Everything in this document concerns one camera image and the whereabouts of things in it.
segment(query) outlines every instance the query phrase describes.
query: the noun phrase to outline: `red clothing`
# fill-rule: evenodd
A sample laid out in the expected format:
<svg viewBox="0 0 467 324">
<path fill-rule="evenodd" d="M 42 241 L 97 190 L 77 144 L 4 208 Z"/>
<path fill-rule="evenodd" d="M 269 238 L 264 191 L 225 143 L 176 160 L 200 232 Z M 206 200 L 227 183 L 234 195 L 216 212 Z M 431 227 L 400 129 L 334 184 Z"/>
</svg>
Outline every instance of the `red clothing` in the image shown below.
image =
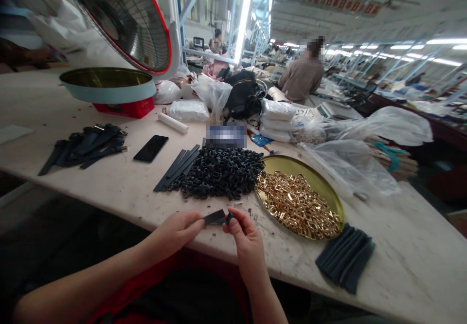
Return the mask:
<svg viewBox="0 0 467 324">
<path fill-rule="evenodd" d="M 87 323 L 94 323 L 96 320 L 104 317 L 108 313 L 112 313 L 113 316 L 116 316 L 129 303 L 138 298 L 144 291 L 163 280 L 168 274 L 176 270 L 183 269 L 210 270 L 222 277 L 228 283 L 229 289 L 237 297 L 245 316 L 245 323 L 249 322 L 248 303 L 246 300 L 243 280 L 238 267 L 195 251 L 182 249 L 172 257 L 167 258 L 145 272 L 130 279 L 96 309 Z M 124 318 L 116 319 L 114 323 L 162 324 L 160 321 L 148 319 L 133 313 Z"/>
</svg>

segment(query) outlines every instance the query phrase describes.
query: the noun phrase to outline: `finger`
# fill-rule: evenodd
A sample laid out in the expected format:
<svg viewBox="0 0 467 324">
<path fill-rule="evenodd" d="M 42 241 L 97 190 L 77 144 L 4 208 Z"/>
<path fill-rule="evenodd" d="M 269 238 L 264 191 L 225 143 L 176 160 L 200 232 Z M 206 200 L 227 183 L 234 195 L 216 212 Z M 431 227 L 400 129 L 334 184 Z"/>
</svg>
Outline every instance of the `finger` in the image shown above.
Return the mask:
<svg viewBox="0 0 467 324">
<path fill-rule="evenodd" d="M 182 216 L 185 228 L 189 227 L 193 222 L 203 218 L 203 215 L 199 211 L 183 211 L 180 213 L 183 214 Z"/>
<path fill-rule="evenodd" d="M 229 223 L 230 233 L 233 235 L 235 239 L 235 244 L 240 245 L 242 242 L 245 242 L 247 237 L 243 234 L 242 227 L 240 223 L 235 218 L 232 218 Z"/>
<path fill-rule="evenodd" d="M 193 240 L 199 234 L 199 232 L 201 232 L 203 228 L 204 228 L 204 219 L 198 219 L 187 229 L 181 231 L 181 235 L 185 243 Z"/>
<path fill-rule="evenodd" d="M 228 210 L 235 215 L 235 219 L 238 220 L 243 230 L 245 231 L 245 234 L 251 234 L 256 230 L 256 226 L 254 225 L 249 215 L 241 210 L 237 210 L 234 207 L 229 207 Z"/>
</svg>

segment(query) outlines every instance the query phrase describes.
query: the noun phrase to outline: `computer monitor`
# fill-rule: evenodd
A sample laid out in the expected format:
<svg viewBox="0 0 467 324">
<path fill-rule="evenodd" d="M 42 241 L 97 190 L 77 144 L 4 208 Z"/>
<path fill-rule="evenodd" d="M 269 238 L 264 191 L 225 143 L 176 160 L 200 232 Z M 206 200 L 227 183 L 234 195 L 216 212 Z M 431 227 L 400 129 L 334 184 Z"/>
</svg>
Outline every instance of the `computer monitor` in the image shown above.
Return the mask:
<svg viewBox="0 0 467 324">
<path fill-rule="evenodd" d="M 193 37 L 193 46 L 195 48 L 204 48 L 204 38 Z"/>
</svg>

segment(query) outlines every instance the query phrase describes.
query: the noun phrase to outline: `round metal tray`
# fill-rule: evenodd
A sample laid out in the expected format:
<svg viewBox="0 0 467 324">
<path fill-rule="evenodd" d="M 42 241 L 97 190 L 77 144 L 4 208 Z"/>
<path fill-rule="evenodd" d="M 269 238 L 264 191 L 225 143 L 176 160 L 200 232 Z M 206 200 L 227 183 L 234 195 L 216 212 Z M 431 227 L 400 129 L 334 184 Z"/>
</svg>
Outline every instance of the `round metal tray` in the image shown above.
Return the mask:
<svg viewBox="0 0 467 324">
<path fill-rule="evenodd" d="M 305 177 L 311 189 L 316 191 L 324 200 L 326 200 L 329 209 L 332 212 L 335 212 L 341 218 L 342 224 L 340 226 L 340 231 L 342 232 L 345 224 L 345 215 L 341 200 L 331 185 L 323 178 L 323 176 L 321 176 L 313 168 L 301 162 L 300 160 L 285 155 L 266 156 L 263 158 L 263 162 L 266 166 L 264 168 L 266 173 L 274 174 L 275 171 L 280 171 L 286 176 L 296 176 L 301 173 Z M 309 238 L 305 238 L 304 236 L 298 235 L 283 226 L 273 215 L 270 214 L 270 212 L 264 206 L 263 201 L 265 196 L 261 196 L 258 193 L 256 193 L 256 196 L 258 196 L 258 199 L 261 202 L 261 206 L 267 212 L 267 215 L 269 215 L 280 228 L 293 235 L 311 240 Z"/>
<path fill-rule="evenodd" d="M 156 94 L 152 75 L 122 68 L 84 68 L 65 72 L 60 81 L 70 94 L 95 104 L 125 104 Z"/>
</svg>

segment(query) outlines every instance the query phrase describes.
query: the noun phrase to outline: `hand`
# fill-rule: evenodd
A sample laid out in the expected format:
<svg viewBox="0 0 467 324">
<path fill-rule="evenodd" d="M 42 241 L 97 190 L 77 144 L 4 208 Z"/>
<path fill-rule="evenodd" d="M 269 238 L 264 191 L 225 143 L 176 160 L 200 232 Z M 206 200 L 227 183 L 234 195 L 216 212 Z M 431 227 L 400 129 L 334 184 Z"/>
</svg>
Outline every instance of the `hand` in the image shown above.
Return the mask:
<svg viewBox="0 0 467 324">
<path fill-rule="evenodd" d="M 148 267 L 169 258 L 192 241 L 204 228 L 204 219 L 198 211 L 176 212 L 138 244 L 143 250 Z"/>
<path fill-rule="evenodd" d="M 232 212 L 235 218 L 230 220 L 229 225 L 224 223 L 222 229 L 225 233 L 232 234 L 235 239 L 243 282 L 248 291 L 263 288 L 270 280 L 261 234 L 245 213 L 235 208 L 229 208 L 229 212 Z"/>
</svg>

